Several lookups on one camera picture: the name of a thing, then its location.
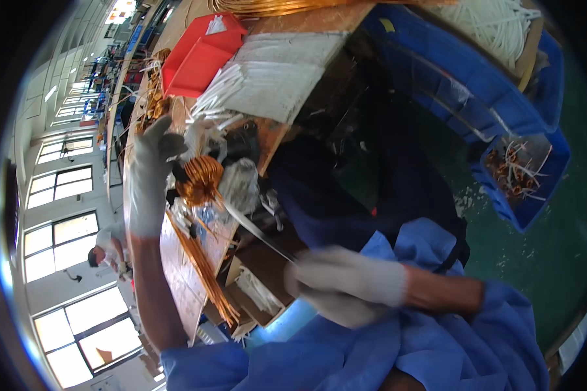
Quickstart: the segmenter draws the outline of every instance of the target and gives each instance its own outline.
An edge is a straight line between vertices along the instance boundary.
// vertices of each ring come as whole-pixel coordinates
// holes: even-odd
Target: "gloved hand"
[[[183,137],[165,133],[172,118],[163,116],[143,135],[135,137],[133,161],[129,167],[129,232],[135,237],[159,237],[165,214],[165,185],[172,171],[166,160],[187,151]]]
[[[309,252],[287,271],[286,287],[323,317],[344,327],[369,324],[404,301],[407,268],[345,248]]]

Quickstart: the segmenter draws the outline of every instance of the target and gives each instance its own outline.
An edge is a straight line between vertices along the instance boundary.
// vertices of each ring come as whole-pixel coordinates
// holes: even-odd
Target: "blue plastic bin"
[[[539,47],[548,54],[551,66],[541,71],[531,103],[469,44],[404,6],[378,4],[363,23],[383,53],[394,87],[428,108],[466,142],[491,141],[509,132],[523,136],[556,131],[564,67],[548,33],[542,34]]]
[[[489,169],[485,167],[485,158],[491,152],[493,147],[500,141],[501,137],[496,137],[480,155],[480,159],[470,162],[470,170],[474,179],[476,179],[491,198],[493,208],[498,216],[503,220],[508,220],[513,224],[517,231],[525,233],[536,217],[546,206],[556,187],[561,182],[561,178],[570,162],[570,146],[561,132],[557,128],[553,133],[544,133],[552,145],[552,151],[548,160],[541,168],[541,173],[548,176],[539,176],[540,188],[534,193],[535,196],[546,198],[546,201],[540,199],[526,198],[518,201],[515,208],[512,208],[506,199],[504,193],[498,188]]]

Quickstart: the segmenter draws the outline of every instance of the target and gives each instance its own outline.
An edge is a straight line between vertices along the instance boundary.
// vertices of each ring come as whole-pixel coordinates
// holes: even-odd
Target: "copper wire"
[[[208,0],[212,12],[229,11],[245,18],[281,16],[354,3],[456,4],[456,0]]]
[[[224,173],[221,164],[211,156],[198,156],[185,163],[187,182],[176,181],[176,190],[189,207],[199,207],[214,202],[220,209],[221,194],[217,190]]]
[[[211,264],[206,259],[204,252],[202,251],[202,247],[196,241],[196,239],[185,236],[184,233],[180,231],[180,229],[174,223],[174,219],[170,211],[166,211],[170,222],[172,223],[172,228],[174,228],[174,232],[176,236],[180,240],[181,246],[185,253],[187,254],[189,261],[193,265],[193,268],[196,270],[202,285],[204,286],[204,290],[206,291],[206,295],[214,304],[215,308],[219,312],[219,316],[222,317],[228,324],[228,326],[232,326],[234,323],[239,322],[240,314],[235,310],[235,308],[231,305],[230,302],[226,299],[224,292],[221,289],[221,286],[215,279],[215,274],[213,273],[213,268]]]

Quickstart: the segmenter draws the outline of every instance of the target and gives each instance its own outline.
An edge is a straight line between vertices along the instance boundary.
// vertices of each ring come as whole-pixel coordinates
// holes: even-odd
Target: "window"
[[[28,208],[94,190],[91,172],[91,166],[88,166],[67,169],[33,179]]]
[[[69,120],[53,121],[50,126],[63,125],[70,122],[80,122],[80,118],[70,118]]]
[[[90,90],[89,81],[79,81],[72,84],[72,89],[69,91],[70,95],[88,93]]]
[[[85,262],[96,245],[98,219],[95,212],[51,223],[24,233],[23,255],[26,282]]]
[[[71,105],[73,103],[86,103],[92,99],[96,99],[100,96],[100,93],[82,94],[78,96],[71,96],[65,99],[63,105]]]
[[[76,156],[77,154],[92,153],[93,138],[74,138],[65,141],[56,141],[46,144],[41,148],[37,164],[46,163],[47,161],[57,160],[66,156]]]
[[[86,382],[141,350],[117,286],[34,321],[41,347],[63,388]]]
[[[78,115],[82,114],[85,111],[85,105],[82,106],[71,106],[71,107],[62,107],[57,112],[58,117],[67,117],[70,115]]]

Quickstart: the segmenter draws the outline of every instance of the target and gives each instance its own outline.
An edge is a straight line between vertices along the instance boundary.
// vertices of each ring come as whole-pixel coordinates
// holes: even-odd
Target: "copper coil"
[[[164,62],[172,51],[168,48],[163,48],[152,55],[153,58]]]
[[[208,0],[212,12],[230,11],[249,17],[281,16],[354,3],[456,4],[456,0]]]
[[[219,204],[222,197],[217,190],[224,173],[221,164],[211,156],[198,156],[185,163],[187,182],[176,181],[176,190],[187,205],[200,206],[214,201]]]

